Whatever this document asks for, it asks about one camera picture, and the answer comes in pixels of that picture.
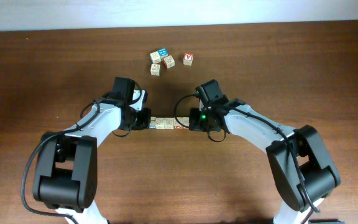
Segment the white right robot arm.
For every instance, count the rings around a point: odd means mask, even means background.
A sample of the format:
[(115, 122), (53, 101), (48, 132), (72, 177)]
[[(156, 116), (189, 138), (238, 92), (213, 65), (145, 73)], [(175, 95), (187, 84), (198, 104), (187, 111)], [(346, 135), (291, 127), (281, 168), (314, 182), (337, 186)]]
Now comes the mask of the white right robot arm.
[(338, 187), (337, 167), (317, 130), (285, 126), (254, 111), (241, 100), (190, 110), (190, 130), (224, 131), (266, 153), (282, 198), (273, 223), (309, 223), (318, 205)]

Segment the block with bird picture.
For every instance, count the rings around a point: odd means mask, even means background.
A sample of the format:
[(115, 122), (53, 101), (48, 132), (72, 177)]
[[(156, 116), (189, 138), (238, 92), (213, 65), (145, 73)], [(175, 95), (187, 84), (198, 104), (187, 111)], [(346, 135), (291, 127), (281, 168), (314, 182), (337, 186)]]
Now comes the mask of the block with bird picture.
[(156, 129), (165, 129), (165, 118), (156, 118), (155, 119), (155, 128)]

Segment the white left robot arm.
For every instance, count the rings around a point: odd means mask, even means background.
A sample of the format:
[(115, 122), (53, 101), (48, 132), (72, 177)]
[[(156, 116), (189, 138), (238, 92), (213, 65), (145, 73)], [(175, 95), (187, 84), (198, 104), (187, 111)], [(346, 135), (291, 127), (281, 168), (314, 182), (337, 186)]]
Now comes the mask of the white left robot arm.
[(104, 96), (72, 127), (46, 132), (31, 154), (36, 161), (33, 197), (48, 211), (24, 207), (35, 214), (62, 217), (68, 223), (108, 223), (94, 200), (98, 188), (98, 147), (115, 130), (147, 129), (151, 110), (143, 106), (146, 93), (137, 98)]

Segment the block with butterfly picture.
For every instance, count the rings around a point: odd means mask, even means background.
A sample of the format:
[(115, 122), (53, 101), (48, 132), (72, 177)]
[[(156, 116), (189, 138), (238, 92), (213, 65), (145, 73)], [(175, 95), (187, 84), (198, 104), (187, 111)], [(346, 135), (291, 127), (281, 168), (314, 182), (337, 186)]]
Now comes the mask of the block with butterfly picture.
[(165, 129), (174, 129), (174, 118), (164, 118), (164, 128)]

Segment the block with red letter side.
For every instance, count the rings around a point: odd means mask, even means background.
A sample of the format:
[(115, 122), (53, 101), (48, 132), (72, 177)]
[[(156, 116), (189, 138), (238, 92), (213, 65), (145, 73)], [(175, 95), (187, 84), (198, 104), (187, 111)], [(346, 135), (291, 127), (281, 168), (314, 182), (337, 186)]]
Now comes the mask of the block with red letter side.
[(189, 117), (182, 117), (182, 124), (183, 124), (183, 127), (185, 129), (188, 129), (190, 127), (190, 123), (189, 123)]

